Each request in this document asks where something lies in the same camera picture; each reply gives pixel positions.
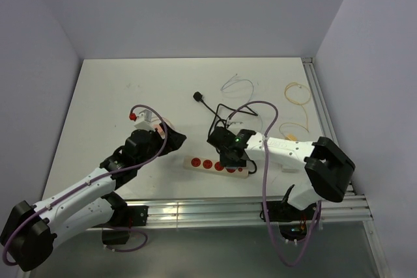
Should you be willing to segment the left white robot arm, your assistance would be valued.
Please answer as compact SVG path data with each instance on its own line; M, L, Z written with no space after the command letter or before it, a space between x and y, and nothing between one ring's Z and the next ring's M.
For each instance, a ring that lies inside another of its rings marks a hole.
M126 203L116 190L136 177L142 166L178 150L186 136L166 124L157 130L135 130L93 172L64 191L35 204L21 201L10 212L1 233L7 266L31 271L60 243L90 227L124 223Z

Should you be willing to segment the yellow charger plug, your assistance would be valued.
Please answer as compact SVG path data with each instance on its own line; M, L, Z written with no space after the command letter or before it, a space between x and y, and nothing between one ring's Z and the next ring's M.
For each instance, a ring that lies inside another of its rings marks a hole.
M286 135L285 138L286 138L286 140L297 141L297 138L292 134Z

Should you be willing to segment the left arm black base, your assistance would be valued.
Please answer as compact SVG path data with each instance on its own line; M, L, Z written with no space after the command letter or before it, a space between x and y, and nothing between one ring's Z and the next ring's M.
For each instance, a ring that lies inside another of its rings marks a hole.
M102 228L102 243L110 251L127 253L137 251L145 246L148 236L140 227L147 224L149 207L147 205L129 206L117 193L111 192L97 200L100 211L99 223L96 227ZM143 242L138 247L121 249L134 233L142 235Z

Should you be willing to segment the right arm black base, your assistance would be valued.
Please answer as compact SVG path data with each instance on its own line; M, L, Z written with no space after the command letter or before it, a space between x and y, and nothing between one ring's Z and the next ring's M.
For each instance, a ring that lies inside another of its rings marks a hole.
M307 243L309 231L314 231L321 218L321 201L311 203L303 210L299 210L288 203L289 195L295 185L289 186L284 196L279 201L268 201L266 199L266 186L262 187L262 202L259 218L263 220L268 229L271 223L298 222L297 225L279 226L281 237L285 243L292 242Z

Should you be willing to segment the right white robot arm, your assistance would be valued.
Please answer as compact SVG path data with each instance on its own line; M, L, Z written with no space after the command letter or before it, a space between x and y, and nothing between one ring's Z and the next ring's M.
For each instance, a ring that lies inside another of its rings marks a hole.
M308 180L291 183L282 203L289 219L298 218L309 205L326 200L342 202L356 168L340 147L327 137L316 141L288 141L266 137L253 130L241 129L234 134L216 127L207 143L219 150L222 166L239 161L264 161L304 171Z

